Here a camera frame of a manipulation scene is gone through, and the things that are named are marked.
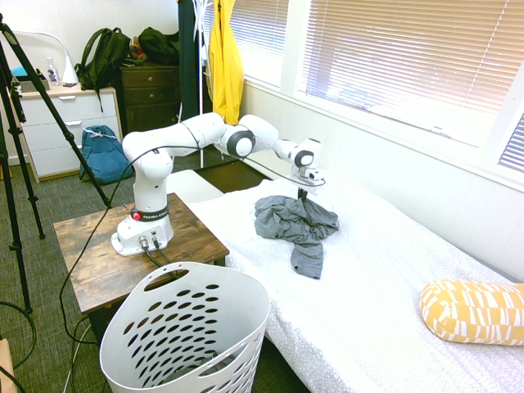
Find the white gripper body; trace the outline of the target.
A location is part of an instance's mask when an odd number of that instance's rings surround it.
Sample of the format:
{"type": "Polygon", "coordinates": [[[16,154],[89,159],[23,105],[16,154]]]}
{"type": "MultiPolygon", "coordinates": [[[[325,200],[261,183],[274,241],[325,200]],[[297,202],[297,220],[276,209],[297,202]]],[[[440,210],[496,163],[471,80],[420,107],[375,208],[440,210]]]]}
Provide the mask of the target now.
{"type": "Polygon", "coordinates": [[[296,181],[298,187],[314,195],[318,195],[325,184],[325,178],[322,172],[318,168],[311,168],[309,166],[292,166],[291,178],[296,181]]]}

